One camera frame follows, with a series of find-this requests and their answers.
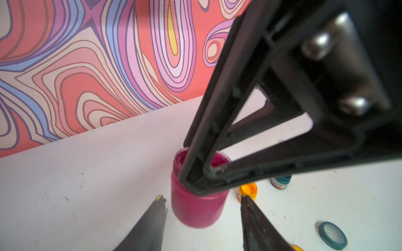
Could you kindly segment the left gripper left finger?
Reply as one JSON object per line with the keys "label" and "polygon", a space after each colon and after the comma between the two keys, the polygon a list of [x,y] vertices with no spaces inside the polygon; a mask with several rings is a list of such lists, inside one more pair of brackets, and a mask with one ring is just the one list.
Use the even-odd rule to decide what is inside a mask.
{"label": "left gripper left finger", "polygon": [[158,195],[116,251],[160,251],[167,216],[166,199]]}

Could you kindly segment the magenta paint jar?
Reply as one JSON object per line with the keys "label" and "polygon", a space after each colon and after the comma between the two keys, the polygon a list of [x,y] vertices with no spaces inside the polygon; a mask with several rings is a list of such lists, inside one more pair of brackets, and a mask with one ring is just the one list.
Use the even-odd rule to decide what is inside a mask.
{"label": "magenta paint jar", "polygon": [[171,207],[175,216],[185,225],[202,229],[212,226],[221,216],[229,190],[198,197],[192,194],[179,181],[188,148],[177,152],[171,173]]}

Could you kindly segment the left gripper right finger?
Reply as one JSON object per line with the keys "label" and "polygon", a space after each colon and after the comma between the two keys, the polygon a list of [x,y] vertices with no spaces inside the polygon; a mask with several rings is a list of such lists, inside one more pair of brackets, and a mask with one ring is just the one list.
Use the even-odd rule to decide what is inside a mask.
{"label": "left gripper right finger", "polygon": [[245,251],[293,250],[249,196],[241,199],[241,219]]}

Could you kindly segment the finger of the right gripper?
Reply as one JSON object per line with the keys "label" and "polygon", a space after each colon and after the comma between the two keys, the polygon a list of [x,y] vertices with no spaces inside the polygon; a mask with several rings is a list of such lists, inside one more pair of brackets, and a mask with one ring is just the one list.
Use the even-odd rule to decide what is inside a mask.
{"label": "finger of the right gripper", "polygon": [[298,137],[225,164],[204,169],[204,188],[232,188],[264,178],[352,165],[364,132],[336,125],[314,125]]}
{"label": "finger of the right gripper", "polygon": [[179,180],[192,194],[209,196],[263,178],[250,158],[212,167],[229,129],[268,67],[263,35],[280,1],[252,1],[230,29],[206,93],[184,142],[188,149]]}

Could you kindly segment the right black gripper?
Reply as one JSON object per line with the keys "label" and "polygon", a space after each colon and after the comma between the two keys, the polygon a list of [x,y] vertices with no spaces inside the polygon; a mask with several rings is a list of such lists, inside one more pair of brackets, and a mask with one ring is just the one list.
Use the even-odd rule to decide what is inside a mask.
{"label": "right black gripper", "polygon": [[401,1],[307,1],[270,58],[313,120],[281,144],[288,156],[401,156]]}

